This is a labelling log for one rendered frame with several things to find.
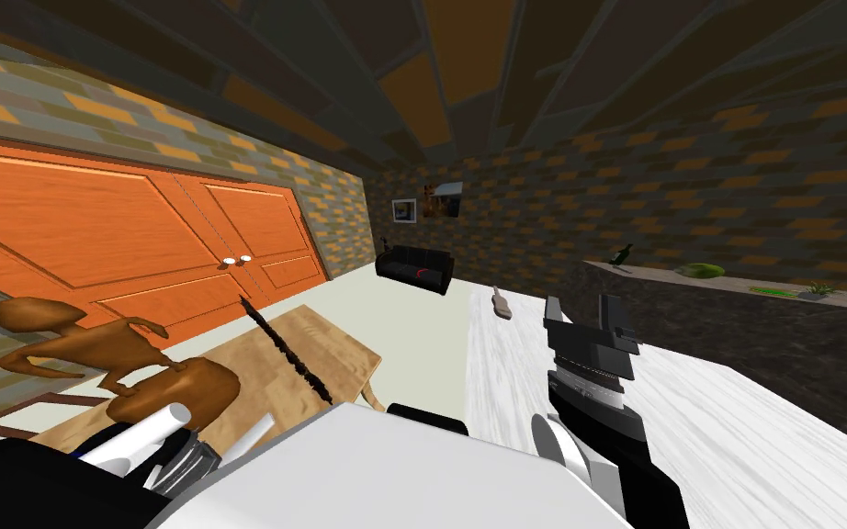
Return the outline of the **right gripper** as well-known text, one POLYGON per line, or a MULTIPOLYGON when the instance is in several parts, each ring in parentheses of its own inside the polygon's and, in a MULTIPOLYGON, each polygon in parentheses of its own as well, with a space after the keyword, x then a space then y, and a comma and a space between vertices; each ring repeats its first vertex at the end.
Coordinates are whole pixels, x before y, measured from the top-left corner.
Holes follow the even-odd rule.
POLYGON ((619 297, 599 296, 601 329, 594 329, 564 321, 561 302, 554 296, 547 296, 544 327, 556 366, 575 374, 586 368, 626 380, 635 379, 630 356, 638 354, 638 341, 615 333, 624 327, 624 311, 619 297))

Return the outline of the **dark counter with plants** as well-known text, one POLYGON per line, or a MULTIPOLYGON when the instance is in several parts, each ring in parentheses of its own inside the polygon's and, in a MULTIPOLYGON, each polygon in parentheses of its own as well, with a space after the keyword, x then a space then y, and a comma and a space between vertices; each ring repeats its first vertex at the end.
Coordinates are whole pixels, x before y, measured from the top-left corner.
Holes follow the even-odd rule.
POLYGON ((575 322, 621 300, 647 344, 729 367, 847 435, 847 307, 613 272, 578 262, 553 289, 575 322))

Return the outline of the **black sofa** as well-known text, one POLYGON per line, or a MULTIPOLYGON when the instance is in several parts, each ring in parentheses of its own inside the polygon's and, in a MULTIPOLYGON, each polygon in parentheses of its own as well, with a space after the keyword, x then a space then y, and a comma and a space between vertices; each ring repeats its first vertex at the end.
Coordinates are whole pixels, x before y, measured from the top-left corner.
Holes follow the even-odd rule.
POLYGON ((375 261, 378 276, 445 296, 455 260, 449 252, 393 246, 375 261))

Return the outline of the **white table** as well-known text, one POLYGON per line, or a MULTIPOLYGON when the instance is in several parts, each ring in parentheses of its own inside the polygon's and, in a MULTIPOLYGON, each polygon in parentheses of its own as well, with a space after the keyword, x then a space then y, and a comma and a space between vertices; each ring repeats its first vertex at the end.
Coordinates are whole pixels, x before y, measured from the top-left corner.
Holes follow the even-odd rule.
MULTIPOLYGON (((471 285, 469 435, 535 453, 531 419, 552 409, 545 302, 471 285)), ((682 491, 691 529, 847 529, 847 435, 731 368, 643 344, 625 401, 653 462, 682 491)))

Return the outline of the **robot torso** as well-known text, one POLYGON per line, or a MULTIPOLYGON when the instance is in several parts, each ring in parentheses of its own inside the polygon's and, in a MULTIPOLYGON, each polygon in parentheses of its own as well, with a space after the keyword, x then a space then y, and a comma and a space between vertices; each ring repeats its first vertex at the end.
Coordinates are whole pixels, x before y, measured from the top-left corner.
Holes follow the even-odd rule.
POLYGON ((146 529, 632 529, 563 465, 340 403, 203 478, 146 529))

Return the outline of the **black rough stick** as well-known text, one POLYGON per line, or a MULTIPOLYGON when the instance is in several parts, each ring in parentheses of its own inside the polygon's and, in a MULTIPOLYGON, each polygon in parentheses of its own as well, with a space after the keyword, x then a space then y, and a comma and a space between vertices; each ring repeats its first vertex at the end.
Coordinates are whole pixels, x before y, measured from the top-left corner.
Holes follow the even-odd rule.
POLYGON ((297 374, 309 384, 312 390, 316 392, 322 401, 329 405, 333 405, 332 395, 326 385, 324 385, 324 383, 308 369, 308 367, 300 360, 299 356, 289 347, 288 343, 286 343, 281 335, 270 326, 267 320, 254 308, 248 299, 244 298, 242 295, 240 295, 239 298, 240 304, 243 306, 246 314, 255 320, 258 327, 261 328, 272 340, 274 346, 285 356, 286 361, 294 367, 297 374))

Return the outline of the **light wooden table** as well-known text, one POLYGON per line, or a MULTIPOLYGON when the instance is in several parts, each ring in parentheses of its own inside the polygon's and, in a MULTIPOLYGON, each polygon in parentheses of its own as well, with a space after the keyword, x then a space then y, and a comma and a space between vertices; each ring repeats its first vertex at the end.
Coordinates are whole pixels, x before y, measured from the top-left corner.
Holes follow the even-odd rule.
MULTIPOLYGON (((269 324, 327 387, 334 404, 363 398, 373 409, 386 410, 370 386, 380 355, 306 305, 269 324)), ((258 328, 209 350, 206 356, 231 369, 241 381, 237 399, 199 433, 200 440, 219 453, 266 413, 272 414, 275 424, 264 441, 329 407, 258 328)))

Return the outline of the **orange door leaf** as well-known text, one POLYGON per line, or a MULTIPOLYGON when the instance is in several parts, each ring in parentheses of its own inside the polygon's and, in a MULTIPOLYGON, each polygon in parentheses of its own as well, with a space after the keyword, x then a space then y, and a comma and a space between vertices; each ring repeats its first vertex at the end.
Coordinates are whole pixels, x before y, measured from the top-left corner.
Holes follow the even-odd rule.
POLYGON ((142 316, 173 339, 264 300, 174 175, 0 141, 0 291, 58 299, 97 325, 142 316))
POLYGON ((328 280, 291 189, 187 174, 174 179, 221 237, 233 268, 259 288, 261 307, 328 280), (252 261, 239 265, 242 254, 252 261))

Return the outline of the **brown animal sculpture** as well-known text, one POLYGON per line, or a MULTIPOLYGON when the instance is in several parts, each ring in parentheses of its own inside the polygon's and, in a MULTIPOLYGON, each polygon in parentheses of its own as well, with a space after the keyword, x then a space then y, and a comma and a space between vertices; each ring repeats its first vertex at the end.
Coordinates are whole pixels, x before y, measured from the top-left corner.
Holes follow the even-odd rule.
POLYGON ((99 387, 115 394, 106 408, 114 422, 136 423, 179 403, 190 412, 186 424, 199 431, 237 398, 241 381, 228 367, 204 356, 173 361, 152 345, 139 327, 165 338, 165 329, 140 317, 124 317, 83 328, 82 310, 57 300, 21 297, 0 301, 0 327, 9 332, 53 332, 55 338, 18 348, 0 357, 9 372, 46 378, 70 373, 37 366, 31 358, 58 358, 105 371, 99 387))

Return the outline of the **orange wall picture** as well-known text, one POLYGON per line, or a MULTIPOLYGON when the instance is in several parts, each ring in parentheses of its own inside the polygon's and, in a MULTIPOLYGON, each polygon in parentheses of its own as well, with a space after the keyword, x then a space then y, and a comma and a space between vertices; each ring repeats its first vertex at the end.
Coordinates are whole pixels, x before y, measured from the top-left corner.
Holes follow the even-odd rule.
POLYGON ((462 182, 423 187, 422 212, 426 218, 457 218, 462 198, 462 182))

